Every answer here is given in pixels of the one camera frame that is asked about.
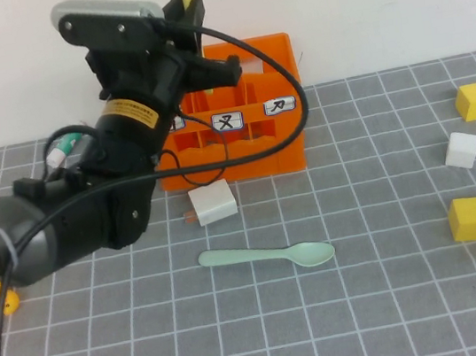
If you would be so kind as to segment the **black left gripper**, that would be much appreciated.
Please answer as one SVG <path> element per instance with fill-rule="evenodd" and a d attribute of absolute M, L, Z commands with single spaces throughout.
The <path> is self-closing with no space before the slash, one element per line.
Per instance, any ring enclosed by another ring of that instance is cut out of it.
<path fill-rule="evenodd" d="M 169 0 L 162 9 L 167 22 L 168 50 L 154 53 L 89 50 L 86 63 L 96 75 L 101 90 L 98 98 L 135 99 L 150 106 L 175 104 L 185 92 L 234 87 L 242 74 L 240 59 L 203 58 L 201 34 L 190 27 L 202 27 L 205 17 L 203 0 Z M 198 55 L 188 66 L 179 56 Z"/>

